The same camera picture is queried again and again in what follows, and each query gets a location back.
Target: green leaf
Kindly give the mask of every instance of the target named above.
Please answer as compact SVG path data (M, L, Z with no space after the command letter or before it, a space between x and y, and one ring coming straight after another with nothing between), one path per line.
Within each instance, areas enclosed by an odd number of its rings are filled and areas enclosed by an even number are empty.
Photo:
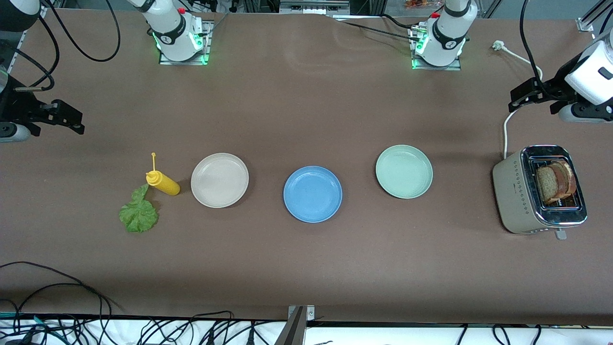
M147 200L131 201L121 208L119 219L126 226L128 232L141 233L151 229L158 221L158 212Z
M145 199L145 194L146 194L148 189L149 189L149 185L148 184L142 185L139 188L135 189L132 192L132 201L144 200Z

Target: white plate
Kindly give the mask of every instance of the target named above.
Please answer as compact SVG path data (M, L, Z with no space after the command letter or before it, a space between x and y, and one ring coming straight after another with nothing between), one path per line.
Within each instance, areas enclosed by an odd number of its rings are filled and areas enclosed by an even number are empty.
M215 153L204 158L194 169L191 179L196 200L212 208L236 203L247 191L247 185L247 166L229 153Z

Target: plate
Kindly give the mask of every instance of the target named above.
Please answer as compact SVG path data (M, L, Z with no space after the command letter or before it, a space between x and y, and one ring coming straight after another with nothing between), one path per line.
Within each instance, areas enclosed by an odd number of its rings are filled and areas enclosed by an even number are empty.
M401 199L424 194L433 176L428 157L409 145L396 145L383 151L377 159L376 174L381 187Z
M196 200L212 208L236 203L247 191L247 185L247 166L229 153L215 153L204 158L194 169L191 179Z
M283 200L289 213L306 223L330 219L343 200L337 177L321 166L305 166L294 171L285 182Z

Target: mint green plate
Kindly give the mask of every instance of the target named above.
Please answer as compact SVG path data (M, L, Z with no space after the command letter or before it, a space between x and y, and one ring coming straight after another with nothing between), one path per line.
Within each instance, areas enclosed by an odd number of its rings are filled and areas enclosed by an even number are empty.
M417 198L432 184L430 160L409 145L396 145L383 151L377 159L376 173L382 188L401 199Z

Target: yellow squeeze bottle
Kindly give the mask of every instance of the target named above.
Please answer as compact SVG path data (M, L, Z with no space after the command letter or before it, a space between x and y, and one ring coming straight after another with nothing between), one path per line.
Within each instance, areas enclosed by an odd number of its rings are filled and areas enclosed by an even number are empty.
M147 173L147 183L168 195L177 195L181 191L179 184L173 181L161 171L155 170L155 152L151 154L153 158L153 170Z

